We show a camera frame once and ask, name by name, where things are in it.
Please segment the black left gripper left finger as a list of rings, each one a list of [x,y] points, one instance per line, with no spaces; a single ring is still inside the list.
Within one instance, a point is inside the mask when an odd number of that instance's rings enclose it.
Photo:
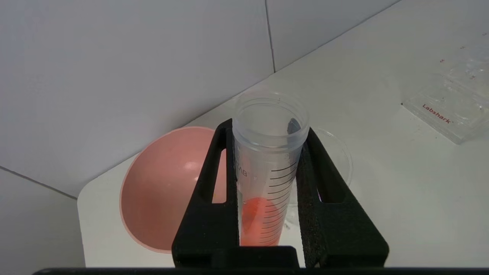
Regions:
[[[218,125],[172,244],[177,268],[208,268],[215,252],[239,246],[239,218],[232,120]],[[225,202],[212,202],[222,151],[225,157]]]

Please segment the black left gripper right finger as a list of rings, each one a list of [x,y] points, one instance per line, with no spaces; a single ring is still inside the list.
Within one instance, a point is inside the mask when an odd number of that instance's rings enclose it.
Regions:
[[[296,172],[307,268],[383,267],[389,246],[353,195],[313,129]]]

